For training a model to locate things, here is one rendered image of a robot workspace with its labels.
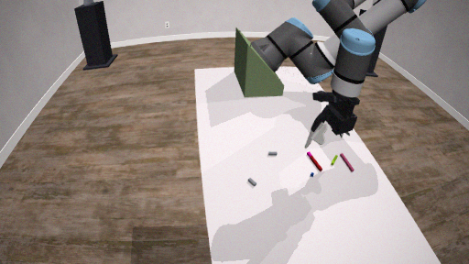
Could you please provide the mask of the dark red rod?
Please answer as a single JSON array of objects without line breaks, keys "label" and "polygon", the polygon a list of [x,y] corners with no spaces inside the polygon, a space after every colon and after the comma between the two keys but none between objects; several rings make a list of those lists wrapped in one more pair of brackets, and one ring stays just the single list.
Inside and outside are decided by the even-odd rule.
[{"label": "dark red rod", "polygon": [[316,160],[313,156],[310,156],[310,159],[311,159],[311,161],[313,162],[313,164],[316,166],[316,168],[317,168],[319,171],[322,171],[322,167],[321,167],[320,164],[317,162],[317,160]]}]

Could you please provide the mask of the dark pink rod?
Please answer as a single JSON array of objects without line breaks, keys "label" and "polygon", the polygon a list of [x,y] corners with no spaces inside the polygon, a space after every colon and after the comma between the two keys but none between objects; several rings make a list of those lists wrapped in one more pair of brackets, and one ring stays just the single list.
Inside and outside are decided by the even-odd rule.
[{"label": "dark pink rod", "polygon": [[349,170],[351,172],[354,171],[354,168],[351,166],[351,164],[349,163],[349,161],[347,160],[347,158],[344,156],[343,153],[340,154],[341,158],[343,159],[344,163],[346,164],[346,166],[349,168]]}]

